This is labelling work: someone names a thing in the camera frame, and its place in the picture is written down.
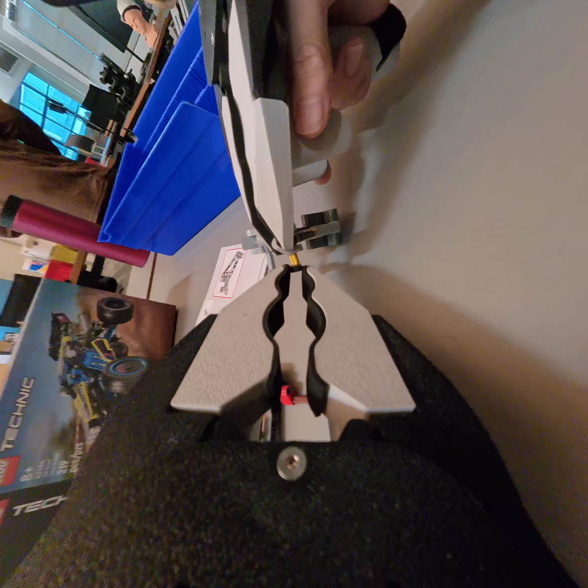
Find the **black tripod equipment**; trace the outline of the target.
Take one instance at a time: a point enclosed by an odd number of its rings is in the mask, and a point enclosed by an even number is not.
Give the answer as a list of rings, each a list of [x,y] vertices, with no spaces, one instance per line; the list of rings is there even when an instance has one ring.
[[[121,100],[134,97],[138,84],[133,71],[125,72],[104,53],[100,54],[99,61],[104,66],[100,72],[99,79],[108,88],[108,91]]]

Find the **large blue storage bin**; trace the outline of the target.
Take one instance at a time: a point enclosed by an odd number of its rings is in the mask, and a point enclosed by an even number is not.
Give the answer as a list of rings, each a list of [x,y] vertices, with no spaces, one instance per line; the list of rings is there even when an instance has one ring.
[[[182,102],[148,154],[123,153],[98,239],[172,256],[239,196],[218,116]]]

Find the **person's right hand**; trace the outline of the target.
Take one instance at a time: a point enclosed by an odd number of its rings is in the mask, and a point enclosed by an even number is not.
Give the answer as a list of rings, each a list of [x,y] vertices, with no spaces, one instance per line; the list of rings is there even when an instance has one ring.
[[[366,44],[350,38],[332,59],[328,21],[366,26],[379,19],[389,1],[289,1],[292,118],[298,135],[313,139],[324,131],[332,109],[358,104],[371,84]]]

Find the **maroon rolled mat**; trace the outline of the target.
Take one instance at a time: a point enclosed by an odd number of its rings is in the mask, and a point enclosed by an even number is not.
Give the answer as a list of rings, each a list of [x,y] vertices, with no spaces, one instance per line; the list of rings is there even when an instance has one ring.
[[[30,200],[10,195],[1,206],[1,226],[31,237],[142,268],[150,253],[100,242],[100,226]]]

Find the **open instruction booklet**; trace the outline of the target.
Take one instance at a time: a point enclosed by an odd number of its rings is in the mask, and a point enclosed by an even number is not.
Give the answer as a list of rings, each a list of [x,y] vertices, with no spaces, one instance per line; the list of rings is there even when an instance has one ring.
[[[220,250],[207,296],[195,325],[218,314],[268,273],[268,260],[260,249],[247,251],[240,245]]]

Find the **brown jacket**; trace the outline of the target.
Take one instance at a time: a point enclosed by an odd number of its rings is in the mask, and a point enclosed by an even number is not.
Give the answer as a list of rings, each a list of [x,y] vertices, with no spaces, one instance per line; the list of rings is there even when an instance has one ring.
[[[116,171],[71,160],[31,118],[1,101],[1,208],[10,196],[101,224]]]

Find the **toy car chassis assembly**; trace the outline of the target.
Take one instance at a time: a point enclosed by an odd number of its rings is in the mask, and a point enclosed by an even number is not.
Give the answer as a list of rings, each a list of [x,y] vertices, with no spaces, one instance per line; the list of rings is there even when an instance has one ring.
[[[270,405],[273,409],[276,409],[279,406],[288,407],[308,405],[307,396],[296,393],[296,390],[290,385],[278,386],[272,392]]]

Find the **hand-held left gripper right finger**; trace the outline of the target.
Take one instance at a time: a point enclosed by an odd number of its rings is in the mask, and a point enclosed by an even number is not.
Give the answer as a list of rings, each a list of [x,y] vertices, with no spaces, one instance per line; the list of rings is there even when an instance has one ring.
[[[371,314],[315,268],[302,270],[309,347],[306,392],[317,416],[409,413],[408,392]]]

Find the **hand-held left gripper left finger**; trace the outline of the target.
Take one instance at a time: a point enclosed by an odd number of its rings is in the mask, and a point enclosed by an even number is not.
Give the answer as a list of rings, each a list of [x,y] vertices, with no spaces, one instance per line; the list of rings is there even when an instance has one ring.
[[[172,398],[176,410],[262,415],[281,403],[275,334],[284,325],[290,268],[275,269],[216,315]]]

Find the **window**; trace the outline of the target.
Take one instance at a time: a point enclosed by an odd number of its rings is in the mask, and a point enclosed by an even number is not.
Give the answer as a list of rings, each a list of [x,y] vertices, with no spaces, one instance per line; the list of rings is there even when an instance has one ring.
[[[82,159],[82,155],[66,142],[70,135],[86,134],[88,110],[30,72],[19,85],[17,99],[18,109],[40,126],[63,156]]]

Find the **grey toy connector assembly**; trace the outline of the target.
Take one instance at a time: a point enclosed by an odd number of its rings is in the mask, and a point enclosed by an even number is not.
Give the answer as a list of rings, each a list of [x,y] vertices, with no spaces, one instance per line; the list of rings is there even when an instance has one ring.
[[[243,238],[241,248],[246,251],[252,251],[254,254],[263,254],[266,260],[267,270],[269,273],[276,268],[276,258],[284,256],[286,265],[300,269],[302,264],[299,259],[299,252],[302,250],[300,245],[294,245],[290,249],[284,247],[273,238],[271,243],[266,242],[255,230],[247,230]]]

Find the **black toy beam with pins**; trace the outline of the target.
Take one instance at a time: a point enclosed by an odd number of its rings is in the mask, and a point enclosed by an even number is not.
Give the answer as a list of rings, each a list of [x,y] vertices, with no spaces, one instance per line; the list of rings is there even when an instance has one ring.
[[[303,228],[315,228],[332,223],[336,224],[334,227],[336,230],[334,232],[305,240],[303,246],[306,250],[338,246],[342,244],[341,223],[339,219],[339,213],[336,208],[301,215],[300,220],[303,224]]]

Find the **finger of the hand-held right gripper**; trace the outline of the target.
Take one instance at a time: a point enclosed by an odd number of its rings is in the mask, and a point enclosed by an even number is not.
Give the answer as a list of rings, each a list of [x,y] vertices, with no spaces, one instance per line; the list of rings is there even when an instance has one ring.
[[[228,87],[239,107],[255,205],[274,238],[293,244],[290,114],[283,100],[254,96],[252,49],[244,1],[232,1],[228,19]]]
[[[274,245],[274,235],[268,224],[259,213],[254,202],[254,183],[251,169],[246,157],[245,133],[239,107],[233,96],[231,87],[219,87],[219,112],[222,115],[227,146],[231,154],[233,172],[237,176],[240,171],[240,193],[245,203],[252,227],[274,254],[282,254],[279,246]]]

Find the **toy set box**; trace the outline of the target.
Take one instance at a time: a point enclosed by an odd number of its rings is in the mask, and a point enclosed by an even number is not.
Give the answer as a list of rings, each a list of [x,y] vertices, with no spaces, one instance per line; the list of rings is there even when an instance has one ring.
[[[1,314],[21,323],[1,385],[1,583],[67,499],[112,409],[175,338],[173,305],[42,280],[27,301],[15,279]]]

